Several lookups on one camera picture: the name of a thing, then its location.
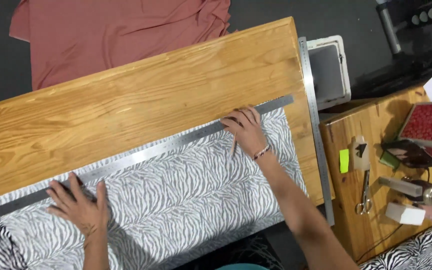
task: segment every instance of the wood grain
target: wood grain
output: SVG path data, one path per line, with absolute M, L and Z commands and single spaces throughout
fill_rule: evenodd
M 412 105 L 422 101 L 428 101 L 428 97 L 423 87 L 417 86 L 371 100 L 365 105 L 321 122 L 324 148 L 336 195 L 336 199 L 333 200 L 336 219 L 333 231 L 355 260 L 371 249 L 375 243 L 390 235 L 399 225 L 385 216 L 388 202 L 409 203 L 396 192 L 390 191 L 386 186 L 380 186 L 376 181 L 379 176 L 393 175 L 390 167 L 379 163 L 382 154 L 380 143 L 394 139 Z M 368 215 L 357 215 L 354 212 L 356 204 L 361 200 L 364 172 L 362 170 L 339 172 L 339 150 L 347 149 L 351 139 L 356 135 L 363 135 L 369 146 L 371 163 L 369 183 L 373 208 Z M 429 170 L 432 183 L 432 168 Z M 409 169 L 401 165 L 394 172 L 394 177 L 403 176 L 421 179 L 428 177 L 423 169 Z M 421 226 L 403 225 L 393 236 L 365 255 L 361 261 L 366 261 L 431 225 L 428 220 Z
M 285 110 L 321 201 L 297 46 L 285 18 L 0 102 L 0 195 L 294 93 Z

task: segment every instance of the hand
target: hand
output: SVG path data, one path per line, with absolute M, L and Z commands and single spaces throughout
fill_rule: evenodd
M 266 137 L 261 129 L 261 115 L 254 107 L 234 110 L 220 122 L 227 126 L 225 131 L 236 136 L 237 143 L 251 158 L 266 147 Z
M 106 203 L 106 185 L 104 181 L 97 184 L 97 202 L 89 200 L 81 190 L 76 175 L 69 174 L 71 196 L 57 181 L 49 182 L 52 189 L 46 192 L 54 200 L 56 206 L 51 205 L 48 213 L 72 222 L 87 238 L 98 230 L 108 229 L 109 212 Z

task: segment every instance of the metal ruler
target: metal ruler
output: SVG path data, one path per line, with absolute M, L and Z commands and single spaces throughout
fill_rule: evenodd
M 326 219 L 329 225 L 333 226 L 335 224 L 335 217 L 333 213 L 333 203 L 331 202 L 331 187 L 329 184 L 325 148 L 319 130 L 318 106 L 316 103 L 315 85 L 313 83 L 313 73 L 311 72 L 311 65 L 309 62 L 306 37 L 300 37 L 297 41 L 299 43 L 299 54 L 301 56 L 304 89 L 306 89 L 306 95 L 308 97 L 309 116 L 311 118 L 312 135 L 314 137 L 316 158 L 318 160 L 319 177 L 321 178 L 322 198 L 324 200 L 324 208 L 326 209 Z
M 280 98 L 274 99 L 272 101 L 268 101 L 266 103 L 258 105 L 255 107 L 255 109 L 260 114 L 266 114 L 266 113 L 269 113 L 269 112 L 274 111 L 276 109 L 279 109 L 281 107 L 284 107 L 286 105 L 289 105 L 289 104 L 293 103 L 293 101 L 294 100 L 293 100 L 292 95 L 285 95 L 283 97 L 280 97 Z M 120 158 L 116 161 L 113 161 L 109 164 L 106 164 L 105 166 L 102 166 L 102 167 L 94 169 L 90 172 L 81 174 L 78 177 L 83 184 L 87 184 L 90 181 L 111 175 L 112 173 L 123 170 L 123 169 L 128 168 L 130 166 L 133 166 L 135 164 L 141 163 L 141 162 L 146 161 L 150 158 L 159 156 L 159 155 L 164 154 L 170 150 L 179 148 L 183 145 L 189 144 L 193 141 L 204 138 L 208 135 L 222 131 L 223 129 L 224 129 L 223 124 L 221 124 L 221 122 L 217 121 L 217 122 L 214 122 L 210 125 L 201 127 L 198 130 L 189 132 L 187 134 L 181 135 L 181 136 L 176 137 L 176 138 L 169 139 L 166 142 L 156 144 L 152 147 L 138 151 L 138 152 L 131 154 L 129 156 L 125 156 L 123 158 Z M 68 188 L 70 186 L 68 180 L 63 181 L 62 184 Z M 21 208 L 32 205 L 34 203 L 37 203 L 41 200 L 49 198 L 49 195 L 46 193 L 47 189 L 49 189 L 49 188 L 38 190 L 34 193 L 28 194 L 28 195 L 23 196 L 19 199 L 16 199 L 16 200 L 10 201 L 6 204 L 0 205 L 0 217 L 7 215 L 9 213 L 12 213 L 12 212 L 19 210 Z

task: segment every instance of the bracelet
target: bracelet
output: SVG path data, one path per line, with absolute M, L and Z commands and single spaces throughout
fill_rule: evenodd
M 253 161 L 257 160 L 260 156 L 263 156 L 264 153 L 266 153 L 269 150 L 269 145 L 266 145 L 266 147 L 261 150 L 259 153 L 255 154 L 254 157 L 252 158 Z

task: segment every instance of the green object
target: green object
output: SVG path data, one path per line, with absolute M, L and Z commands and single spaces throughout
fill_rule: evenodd
M 381 158 L 379 159 L 379 163 L 384 164 L 386 166 L 389 166 L 393 168 L 393 170 L 396 170 L 399 167 L 399 159 L 397 159 L 395 156 L 391 155 L 387 151 L 384 151 L 381 155 Z
M 268 270 L 268 268 L 251 263 L 237 263 L 226 265 L 216 270 Z
M 350 150 L 339 150 L 339 172 L 345 174 L 350 169 Z

